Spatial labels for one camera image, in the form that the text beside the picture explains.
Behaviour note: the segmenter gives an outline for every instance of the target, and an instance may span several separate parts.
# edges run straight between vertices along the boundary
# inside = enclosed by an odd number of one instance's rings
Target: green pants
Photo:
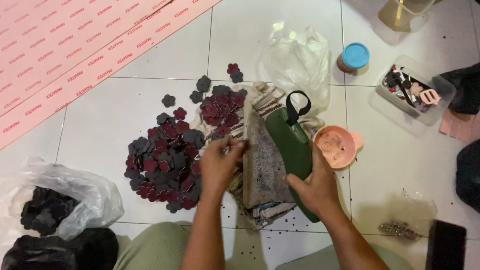
[[[163,222],[148,227],[120,254],[114,270],[178,270],[187,248],[190,227]],[[399,255],[372,245],[390,269],[412,270]],[[326,247],[276,270],[340,269],[333,246]]]

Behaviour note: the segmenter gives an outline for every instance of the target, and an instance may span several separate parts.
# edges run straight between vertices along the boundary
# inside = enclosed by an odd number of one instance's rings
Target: black bag
[[[464,114],[480,111],[480,63],[440,76],[455,86],[456,94],[450,103],[453,111]]]
[[[24,235],[5,254],[1,270],[112,270],[118,250],[110,229],[86,229],[68,242]]]
[[[480,213],[480,140],[463,148],[456,158],[456,193]]]

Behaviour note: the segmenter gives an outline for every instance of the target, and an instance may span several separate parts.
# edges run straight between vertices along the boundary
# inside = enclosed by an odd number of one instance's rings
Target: black strap
[[[301,108],[299,112],[297,112],[295,107],[292,105],[292,101],[290,100],[290,96],[292,94],[297,94],[297,93],[304,95],[307,98],[307,101],[308,101],[307,105],[305,107]],[[298,121],[299,115],[307,114],[308,111],[310,111],[311,107],[312,107],[312,103],[310,102],[310,99],[307,97],[307,95],[303,91],[296,90],[296,91],[291,92],[287,96],[287,115],[288,115],[288,119],[286,121],[287,124],[289,126],[293,126]]]

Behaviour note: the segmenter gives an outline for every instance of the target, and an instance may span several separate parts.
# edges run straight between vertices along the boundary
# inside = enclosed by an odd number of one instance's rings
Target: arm
[[[226,147],[230,147],[230,151],[224,155]],[[226,137],[210,143],[202,156],[202,194],[180,269],[225,269],[220,204],[232,180],[236,161],[245,149],[245,142]]]
[[[312,146],[312,159],[313,171],[305,181],[293,174],[287,175],[285,181],[324,223],[332,237],[340,268],[387,270],[385,263],[343,212],[333,170],[316,145]]]

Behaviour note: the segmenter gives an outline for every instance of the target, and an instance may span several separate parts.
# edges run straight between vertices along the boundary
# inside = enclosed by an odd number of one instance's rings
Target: pink plastic bowl
[[[313,136],[313,142],[320,148],[328,164],[334,169],[349,165],[363,145],[358,132],[350,132],[336,125],[325,126]]]

